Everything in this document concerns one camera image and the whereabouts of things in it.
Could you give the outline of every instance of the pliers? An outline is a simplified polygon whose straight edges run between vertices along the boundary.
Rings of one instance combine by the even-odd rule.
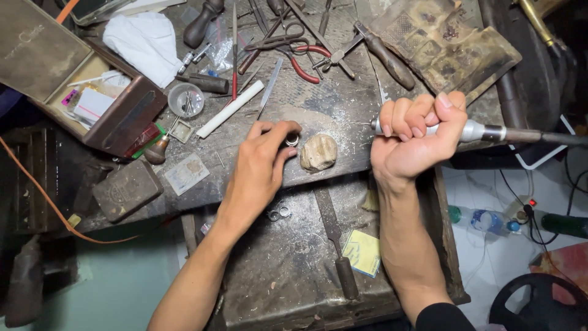
[[[320,82],[320,79],[318,79],[314,76],[311,76],[311,75],[305,73],[304,70],[302,70],[302,68],[300,67],[300,65],[298,64],[296,59],[294,58],[294,54],[290,50],[289,45],[283,45],[283,46],[276,47],[275,50],[281,52],[282,54],[286,55],[290,59],[290,62],[292,63],[292,67],[294,68],[294,71],[296,71],[298,76],[302,77],[303,80],[305,80],[307,82],[311,82],[313,84],[318,84]],[[322,47],[316,46],[316,45],[302,45],[302,46],[296,47],[295,50],[300,51],[300,52],[304,52],[304,51],[316,52],[316,53],[322,54],[322,55],[330,58],[330,52],[326,48],[322,48]]]

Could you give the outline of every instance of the black sleeve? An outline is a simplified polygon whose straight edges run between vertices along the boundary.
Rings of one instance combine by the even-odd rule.
[[[459,308],[453,304],[434,303],[416,318],[416,331],[476,331]]]

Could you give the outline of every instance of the hand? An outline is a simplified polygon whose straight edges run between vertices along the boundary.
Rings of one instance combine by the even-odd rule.
[[[450,158],[466,121],[466,97],[461,92],[441,92],[436,99],[422,94],[414,102],[407,98],[386,101],[380,111],[385,136],[374,137],[371,154],[378,187],[395,193]],[[426,128],[436,124],[437,132],[425,135]]]
[[[284,162],[296,155],[295,147],[278,148],[287,134],[301,130],[294,121],[253,123],[247,139],[239,146],[235,172],[215,225],[223,224],[237,239],[247,231],[282,185]]]

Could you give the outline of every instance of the human arm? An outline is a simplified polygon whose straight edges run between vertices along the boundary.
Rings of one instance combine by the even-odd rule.
[[[209,233],[184,264],[149,321],[149,331],[202,330],[208,321],[235,243],[282,185],[284,162],[294,147],[279,149],[294,121],[255,122],[240,145],[223,202]]]
[[[380,253],[413,325],[424,308],[451,303],[439,256],[420,219],[415,179],[453,155],[466,120],[460,92],[388,101],[380,112],[387,137],[374,138],[371,155],[380,199]],[[435,134],[423,136],[436,124]]]

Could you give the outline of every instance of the box lid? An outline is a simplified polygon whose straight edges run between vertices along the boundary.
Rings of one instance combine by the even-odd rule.
[[[30,0],[0,1],[0,82],[45,101],[92,52]]]

